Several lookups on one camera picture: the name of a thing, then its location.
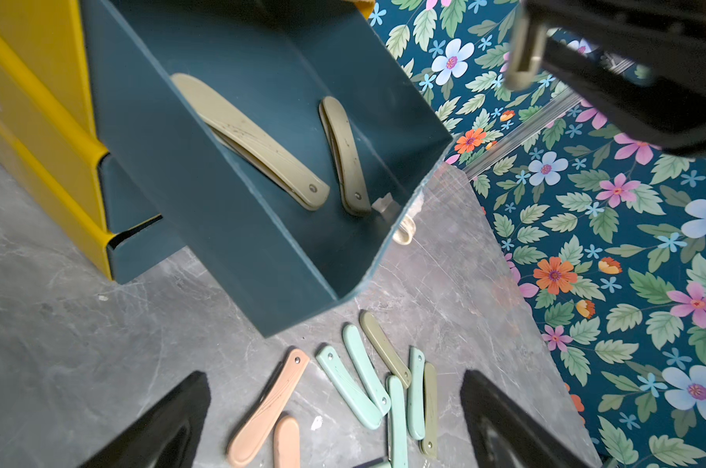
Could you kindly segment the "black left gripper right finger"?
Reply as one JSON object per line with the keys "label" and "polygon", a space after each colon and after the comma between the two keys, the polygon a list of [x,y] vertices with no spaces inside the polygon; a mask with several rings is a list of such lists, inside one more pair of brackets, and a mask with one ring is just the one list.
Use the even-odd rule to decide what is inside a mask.
{"label": "black left gripper right finger", "polygon": [[460,403],[481,467],[585,467],[485,374],[467,370]]}

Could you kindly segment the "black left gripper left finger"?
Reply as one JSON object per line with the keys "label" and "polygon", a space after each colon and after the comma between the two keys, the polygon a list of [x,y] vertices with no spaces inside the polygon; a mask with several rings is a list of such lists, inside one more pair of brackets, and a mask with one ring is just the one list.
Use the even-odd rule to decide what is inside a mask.
{"label": "black left gripper left finger", "polygon": [[210,405],[208,376],[192,372],[82,465],[191,467]]}

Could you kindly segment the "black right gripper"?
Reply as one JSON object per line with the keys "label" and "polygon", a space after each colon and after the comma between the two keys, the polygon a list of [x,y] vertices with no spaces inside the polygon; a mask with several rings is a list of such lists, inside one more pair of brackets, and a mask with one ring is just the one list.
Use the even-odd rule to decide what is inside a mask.
{"label": "black right gripper", "polygon": [[651,77],[627,80],[547,36],[540,68],[621,132],[675,156],[706,155],[706,1],[525,1],[565,29]]}

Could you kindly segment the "olive knife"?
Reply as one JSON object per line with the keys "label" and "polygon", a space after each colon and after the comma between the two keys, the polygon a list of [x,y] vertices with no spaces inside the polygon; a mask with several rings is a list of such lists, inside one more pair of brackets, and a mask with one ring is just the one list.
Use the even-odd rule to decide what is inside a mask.
{"label": "olive knife", "polygon": [[420,450],[426,458],[438,456],[438,385],[436,368],[425,363],[423,378],[425,436],[420,441]]}
{"label": "olive knife", "polygon": [[363,310],[359,316],[359,323],[386,368],[394,376],[400,378],[405,388],[409,388],[412,384],[410,369],[397,353],[386,333],[384,333],[378,319],[369,310]]}
{"label": "olive knife", "polygon": [[504,87],[512,92],[530,87],[540,69],[548,27],[544,19],[521,4],[512,29],[511,50]]}
{"label": "olive knife", "polygon": [[372,204],[347,113],[338,99],[327,96],[320,101],[319,114],[333,154],[343,208],[351,216],[368,216]]}
{"label": "olive knife", "polygon": [[249,161],[308,211],[326,203],[330,188],[306,165],[203,81],[184,73],[171,80],[218,141]]}

